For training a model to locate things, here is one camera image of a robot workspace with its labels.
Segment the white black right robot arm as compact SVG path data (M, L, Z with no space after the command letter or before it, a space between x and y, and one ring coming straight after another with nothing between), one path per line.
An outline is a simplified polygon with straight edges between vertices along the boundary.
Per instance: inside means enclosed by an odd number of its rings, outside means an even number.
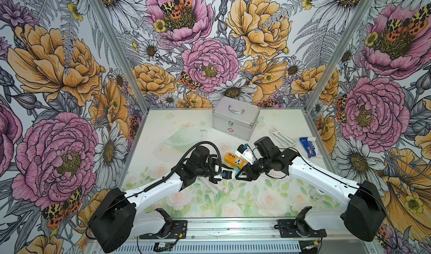
M256 181L274 170L309 183L340 204L333 209L303 208L294 222L299 236L309 237L313 231L332 229L346 230L365 242L375 238L386 210L373 183L358 183L335 175L305 160L295 148L278 148L269 137L260 138L254 145L260 153L258 159L248 145L240 145L234 153L245 161L235 176L237 180Z

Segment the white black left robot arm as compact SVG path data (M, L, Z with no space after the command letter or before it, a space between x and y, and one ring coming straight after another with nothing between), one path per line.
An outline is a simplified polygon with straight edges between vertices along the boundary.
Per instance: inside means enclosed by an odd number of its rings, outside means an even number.
M170 233L172 218L161 208L150 213L145 213L145 209L186 189L197 178L217 184L231 179L232 171L222 164L221 153L214 143L199 142L159 180L125 192L119 188L110 190L90 218L88 230L106 254L117 250L131 236L153 234L164 238Z

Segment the white electric toothbrush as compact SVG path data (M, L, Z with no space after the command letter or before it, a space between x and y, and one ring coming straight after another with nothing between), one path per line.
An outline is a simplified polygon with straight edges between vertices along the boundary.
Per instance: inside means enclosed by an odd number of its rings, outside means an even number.
M218 194L219 193L219 189L215 186L215 184L211 183L208 179L204 178L204 177L199 177L198 178L211 192L213 192L214 194Z

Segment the orange power strip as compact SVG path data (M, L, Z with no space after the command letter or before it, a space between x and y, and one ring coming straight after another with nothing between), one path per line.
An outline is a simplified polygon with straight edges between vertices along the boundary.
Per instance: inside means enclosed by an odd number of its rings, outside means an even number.
M229 167L232 167L234 169L235 168L242 169L243 166L248 163L246 160L230 152L226 154L226 156L224 157L224 161Z

